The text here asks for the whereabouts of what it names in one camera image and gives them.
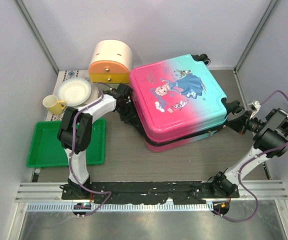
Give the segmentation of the pink and teal children's suitcase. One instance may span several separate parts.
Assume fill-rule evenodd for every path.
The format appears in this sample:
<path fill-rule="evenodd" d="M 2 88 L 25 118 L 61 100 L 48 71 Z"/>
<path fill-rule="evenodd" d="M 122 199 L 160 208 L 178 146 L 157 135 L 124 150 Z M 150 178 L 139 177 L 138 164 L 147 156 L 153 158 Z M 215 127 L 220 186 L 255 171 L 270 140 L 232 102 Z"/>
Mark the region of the pink and teal children's suitcase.
<path fill-rule="evenodd" d="M 205 139 L 221 130 L 228 115 L 244 111 L 227 95 L 207 66 L 206 54 L 186 54 L 134 68 L 132 102 L 146 147 L 163 152 Z"/>

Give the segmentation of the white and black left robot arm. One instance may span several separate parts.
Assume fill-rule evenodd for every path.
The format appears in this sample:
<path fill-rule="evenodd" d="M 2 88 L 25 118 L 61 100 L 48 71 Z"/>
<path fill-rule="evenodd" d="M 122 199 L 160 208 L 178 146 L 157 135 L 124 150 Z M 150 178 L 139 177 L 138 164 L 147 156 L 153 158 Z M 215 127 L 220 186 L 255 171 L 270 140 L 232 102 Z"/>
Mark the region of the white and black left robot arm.
<path fill-rule="evenodd" d="M 68 107 L 62 117 L 57 139 L 68 159 L 69 177 L 61 185 L 62 199 L 86 199 L 98 192 L 91 190 L 91 179 L 87 170 L 86 151 L 91 143 L 92 126 L 95 121 L 110 112 L 118 112 L 125 124 L 133 126 L 141 136 L 144 129 L 132 102 L 132 88 L 124 83 L 117 88 L 100 90 L 98 99 L 80 107 Z"/>

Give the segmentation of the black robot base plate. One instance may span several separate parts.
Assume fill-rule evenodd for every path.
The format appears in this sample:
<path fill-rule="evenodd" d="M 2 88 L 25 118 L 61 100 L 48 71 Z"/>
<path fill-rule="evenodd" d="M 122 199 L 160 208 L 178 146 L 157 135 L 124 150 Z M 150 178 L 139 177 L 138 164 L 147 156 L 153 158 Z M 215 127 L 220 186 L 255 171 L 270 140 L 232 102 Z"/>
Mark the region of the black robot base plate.
<path fill-rule="evenodd" d="M 239 192 L 228 195 L 211 182 L 201 181 L 135 181 L 93 182 L 86 186 L 90 193 L 75 183 L 62 184 L 63 200 L 93 200 L 96 204 L 164 204 L 172 199 L 176 205 L 201 204 L 205 199 L 238 198 Z"/>

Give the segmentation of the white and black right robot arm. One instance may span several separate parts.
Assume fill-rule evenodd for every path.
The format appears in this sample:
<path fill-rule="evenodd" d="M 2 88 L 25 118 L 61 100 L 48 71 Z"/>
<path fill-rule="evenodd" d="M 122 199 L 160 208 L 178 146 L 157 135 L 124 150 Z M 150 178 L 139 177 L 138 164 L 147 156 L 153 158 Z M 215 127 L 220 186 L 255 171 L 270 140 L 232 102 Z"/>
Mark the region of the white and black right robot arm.
<path fill-rule="evenodd" d="M 266 121 L 252 117 L 251 111 L 231 120 L 227 126 L 240 135 L 250 131 L 255 135 L 248 153 L 235 165 L 224 172 L 218 172 L 209 185 L 214 197 L 230 197 L 242 184 L 242 180 L 258 165 L 288 151 L 288 113 L 278 108 L 273 109 Z"/>

